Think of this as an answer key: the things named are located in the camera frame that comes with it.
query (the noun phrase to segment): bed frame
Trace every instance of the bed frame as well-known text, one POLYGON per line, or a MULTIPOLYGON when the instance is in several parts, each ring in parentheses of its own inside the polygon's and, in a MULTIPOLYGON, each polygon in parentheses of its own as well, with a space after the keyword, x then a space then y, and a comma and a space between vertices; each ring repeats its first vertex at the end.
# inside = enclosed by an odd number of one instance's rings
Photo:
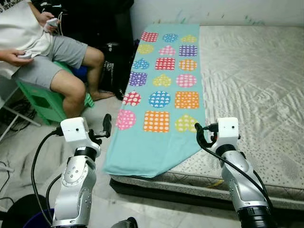
MULTIPOLYGON (((195 206, 204 206, 217 209, 234 210, 232 202, 210 197, 200 197, 169 190, 144 188, 137 185, 125 184, 111 178, 110 186, 119 194, 138 196, 149 199, 184 203, 195 206)), ((304 211, 274 208, 278 223, 286 221, 304 221, 304 211)))

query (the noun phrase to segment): hand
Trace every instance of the hand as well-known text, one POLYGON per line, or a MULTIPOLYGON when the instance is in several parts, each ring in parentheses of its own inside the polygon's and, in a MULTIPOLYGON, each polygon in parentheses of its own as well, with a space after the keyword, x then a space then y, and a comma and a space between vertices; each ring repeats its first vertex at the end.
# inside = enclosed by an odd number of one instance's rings
POLYGON ((24 55, 24 53, 24 51, 19 51, 15 49, 0 51, 0 60, 10 63, 16 67, 20 67, 33 62, 33 58, 22 59, 17 57, 18 55, 24 55))
MULTIPOLYGON (((54 18, 54 17, 55 17, 55 16, 54 16, 53 14, 49 13, 49 12, 42 12, 42 13, 38 16, 37 20, 38 20, 39 24, 40 24, 42 27, 44 27, 45 24, 46 24, 46 22, 47 22, 47 20, 50 20, 50 19, 52 19, 52 18, 54 18)), ((51 32, 51 33, 54 32, 56 29, 57 29, 57 27, 50 26, 50 25, 47 26, 47 30, 49 30, 49 32, 51 32)))

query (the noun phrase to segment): white mattress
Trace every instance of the white mattress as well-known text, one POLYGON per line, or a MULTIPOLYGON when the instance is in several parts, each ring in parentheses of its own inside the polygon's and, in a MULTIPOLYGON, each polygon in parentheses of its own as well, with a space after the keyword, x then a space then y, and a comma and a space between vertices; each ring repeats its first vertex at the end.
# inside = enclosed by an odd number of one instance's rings
MULTIPOLYGON (((304 28, 205 26, 200 60, 206 123, 239 119, 239 149, 273 204, 304 210, 304 28)), ((230 200, 217 159, 200 151, 153 179, 116 181, 230 200)))

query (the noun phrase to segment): light blue towel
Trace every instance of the light blue towel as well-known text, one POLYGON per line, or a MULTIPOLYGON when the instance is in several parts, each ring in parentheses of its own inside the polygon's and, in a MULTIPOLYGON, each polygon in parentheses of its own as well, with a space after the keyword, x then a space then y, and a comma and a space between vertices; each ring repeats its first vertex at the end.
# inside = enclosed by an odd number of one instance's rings
POLYGON ((105 172, 154 177, 200 150, 194 130, 196 121, 205 123, 199 29, 153 24, 143 32, 105 172))

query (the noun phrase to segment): gray shorts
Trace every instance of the gray shorts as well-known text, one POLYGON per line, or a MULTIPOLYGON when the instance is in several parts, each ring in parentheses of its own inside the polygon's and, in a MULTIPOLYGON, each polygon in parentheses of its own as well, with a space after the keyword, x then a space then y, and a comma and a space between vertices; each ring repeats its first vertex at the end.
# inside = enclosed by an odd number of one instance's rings
POLYGON ((34 61, 22 66, 13 75, 13 78, 50 90, 55 74, 62 70, 53 61, 63 62, 78 69, 85 57, 86 50, 87 44, 69 37, 53 36, 53 45, 49 54, 35 56, 34 61))

